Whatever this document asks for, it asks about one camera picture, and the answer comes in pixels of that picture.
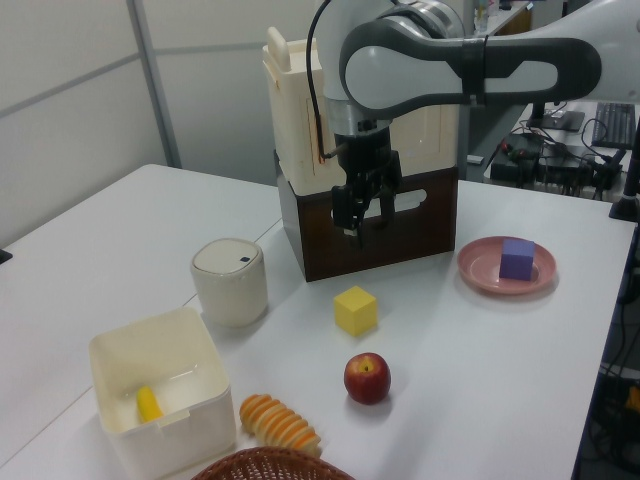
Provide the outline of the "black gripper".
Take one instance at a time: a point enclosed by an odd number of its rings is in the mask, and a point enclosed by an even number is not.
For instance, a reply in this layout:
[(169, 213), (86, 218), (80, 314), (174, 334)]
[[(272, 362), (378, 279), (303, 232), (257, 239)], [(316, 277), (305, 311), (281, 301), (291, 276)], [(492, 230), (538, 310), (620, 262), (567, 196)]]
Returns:
[(346, 173), (346, 185), (331, 189), (334, 225), (364, 248), (364, 204), (354, 193), (378, 193), (382, 224), (395, 216), (395, 192), (402, 183), (399, 153), (392, 149), (390, 129), (361, 136), (335, 134), (338, 164)]

